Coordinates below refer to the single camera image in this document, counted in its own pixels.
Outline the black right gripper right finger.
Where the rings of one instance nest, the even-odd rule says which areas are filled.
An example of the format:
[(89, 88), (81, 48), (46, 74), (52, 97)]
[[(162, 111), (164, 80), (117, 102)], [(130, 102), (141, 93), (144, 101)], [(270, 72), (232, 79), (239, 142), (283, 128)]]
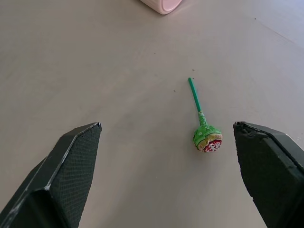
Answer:
[(304, 228), (304, 149), (266, 126), (233, 128), (244, 185), (267, 228)]

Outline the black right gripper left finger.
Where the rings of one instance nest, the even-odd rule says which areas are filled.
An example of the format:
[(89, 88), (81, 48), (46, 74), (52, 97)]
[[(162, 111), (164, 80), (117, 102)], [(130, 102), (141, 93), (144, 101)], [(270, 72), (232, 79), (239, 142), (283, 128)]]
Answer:
[(0, 228), (78, 228), (101, 132), (96, 122), (62, 135), (0, 212)]

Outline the green wrapped lollipop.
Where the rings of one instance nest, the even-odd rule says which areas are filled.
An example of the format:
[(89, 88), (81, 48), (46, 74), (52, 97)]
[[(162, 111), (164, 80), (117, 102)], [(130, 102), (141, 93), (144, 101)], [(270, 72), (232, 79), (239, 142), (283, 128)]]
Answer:
[(193, 142), (200, 152), (215, 152), (222, 144), (222, 133), (212, 125), (208, 124), (207, 119), (202, 111), (197, 91), (192, 78), (188, 78), (192, 91), (194, 102), (198, 111), (199, 127), (194, 132)]

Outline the pink plastic container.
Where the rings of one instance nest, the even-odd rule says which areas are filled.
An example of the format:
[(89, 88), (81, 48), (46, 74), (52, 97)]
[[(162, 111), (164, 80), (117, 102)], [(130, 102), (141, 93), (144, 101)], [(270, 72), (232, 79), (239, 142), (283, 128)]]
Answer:
[(142, 3), (158, 12), (167, 15), (174, 11), (183, 0), (140, 0)]

